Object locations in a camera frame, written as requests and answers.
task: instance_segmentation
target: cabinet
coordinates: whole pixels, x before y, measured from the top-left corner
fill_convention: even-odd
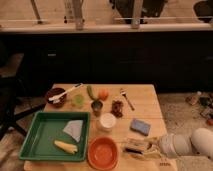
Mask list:
[[[32,94],[53,83],[154,84],[157,91],[213,89],[211,31],[4,35],[25,53]]]

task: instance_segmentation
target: sponge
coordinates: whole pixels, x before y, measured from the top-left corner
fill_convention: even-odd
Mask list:
[[[130,129],[136,132],[139,132],[145,136],[149,135],[151,125],[148,123],[145,123],[138,119],[133,119],[130,125]]]

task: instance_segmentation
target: banana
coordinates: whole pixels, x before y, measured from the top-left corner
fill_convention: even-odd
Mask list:
[[[66,151],[67,153],[70,153],[70,154],[75,154],[78,151],[78,147],[74,144],[68,144],[63,141],[58,141],[58,140],[55,140],[54,144],[57,147],[61,148],[62,150]]]

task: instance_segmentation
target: white bowl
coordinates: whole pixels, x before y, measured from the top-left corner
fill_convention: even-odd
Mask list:
[[[116,124],[116,117],[111,113],[102,114],[98,120],[98,128],[103,131],[111,131]]]

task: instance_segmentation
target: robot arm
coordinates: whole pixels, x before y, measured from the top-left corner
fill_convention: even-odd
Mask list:
[[[159,138],[158,146],[166,157],[202,155],[213,160],[213,132],[199,128],[189,135],[167,134]]]
[[[199,128],[191,135],[166,134],[143,141],[130,139],[124,150],[139,158],[177,158],[179,156],[206,156],[213,160],[213,132]]]

